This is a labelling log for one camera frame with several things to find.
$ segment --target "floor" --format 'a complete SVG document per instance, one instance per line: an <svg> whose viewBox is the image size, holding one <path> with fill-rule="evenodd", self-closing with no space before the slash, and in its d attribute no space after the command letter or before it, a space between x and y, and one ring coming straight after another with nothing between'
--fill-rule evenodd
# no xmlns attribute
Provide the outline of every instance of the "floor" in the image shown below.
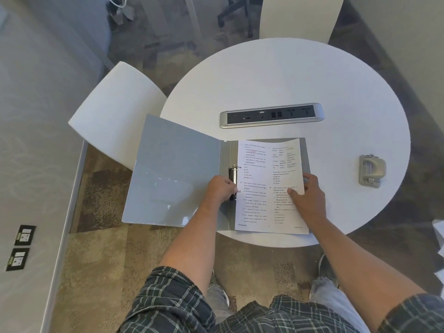
<svg viewBox="0 0 444 333"><path fill-rule="evenodd" d="M208 24L201 42L194 37L185 0L161 0L173 32L162 38L153 34L141 5L130 3L136 20L114 28L109 56L138 68L169 95L204 56L247 40L242 11L231 15L223 29L217 26L216 15L225 1L195 0L199 22ZM252 16L256 39L260 9L256 7ZM199 50L199 43L205 51ZM433 273L444 267L444 261L436 254L431 221L444 217L444 137L347 3L330 44L363 60L390 84L404 106L412 138L408 171L397 194L350 237L426 291L439 294L442 285ZM121 223L131 174L88 148L51 332L115 332L180 231ZM236 311L252 300L269 305L280 293L306 301L320 255L319 246L265 248L217 235L214 269Z"/></svg>

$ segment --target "gray binder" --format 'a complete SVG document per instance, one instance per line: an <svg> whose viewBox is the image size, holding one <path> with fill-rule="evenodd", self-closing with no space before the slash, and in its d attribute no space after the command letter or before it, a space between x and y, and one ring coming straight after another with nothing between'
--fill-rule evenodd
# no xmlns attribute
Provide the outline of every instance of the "gray binder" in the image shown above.
<svg viewBox="0 0 444 333"><path fill-rule="evenodd" d="M259 139L284 142L290 139ZM310 173L305 138L302 169ZM237 141L222 141L169 120L147 115L122 222L185 226L214 175L237 164ZM234 230L236 200L222 204L218 230Z"/></svg>

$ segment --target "plaid shirt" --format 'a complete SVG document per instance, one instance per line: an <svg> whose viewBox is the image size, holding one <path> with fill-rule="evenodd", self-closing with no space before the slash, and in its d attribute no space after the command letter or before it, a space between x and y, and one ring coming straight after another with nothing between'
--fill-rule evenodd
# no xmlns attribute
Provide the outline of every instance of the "plaid shirt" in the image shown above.
<svg viewBox="0 0 444 333"><path fill-rule="evenodd" d="M202 292L180 271L155 268L120 326L121 333L299 332L359 333L345 319L316 303L277 296L269 308L251 302L219 325ZM378 333L444 332L444 301L413 296L390 311Z"/></svg>

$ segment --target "hand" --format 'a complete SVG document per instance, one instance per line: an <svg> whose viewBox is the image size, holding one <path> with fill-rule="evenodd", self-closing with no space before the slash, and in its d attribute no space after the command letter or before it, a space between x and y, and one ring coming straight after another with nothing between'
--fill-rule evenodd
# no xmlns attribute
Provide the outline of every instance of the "hand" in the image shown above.
<svg viewBox="0 0 444 333"><path fill-rule="evenodd" d="M312 174L303 174L308 179L308 183L304 184L305 194L299 195L296 190L289 188L287 190L293 200L297 211L301 214L304 221L313 217L326 218L325 211L325 194L319 188L318 177Z"/></svg>
<svg viewBox="0 0 444 333"><path fill-rule="evenodd" d="M215 203L220 207L222 202L228 200L231 195L238 192L236 185L228 178L216 175L208 183L205 200Z"/></svg>

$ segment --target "shirt sleeve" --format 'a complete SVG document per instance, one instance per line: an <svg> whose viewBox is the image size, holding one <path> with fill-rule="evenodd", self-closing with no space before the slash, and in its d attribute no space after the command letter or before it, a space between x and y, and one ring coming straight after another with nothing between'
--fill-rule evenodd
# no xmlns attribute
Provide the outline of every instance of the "shirt sleeve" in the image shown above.
<svg viewBox="0 0 444 333"><path fill-rule="evenodd" d="M444 332L444 301L430 294L412 296L392 309L377 333Z"/></svg>
<svg viewBox="0 0 444 333"><path fill-rule="evenodd" d="M199 288L180 271L161 266L147 278L118 332L206 333L214 322Z"/></svg>

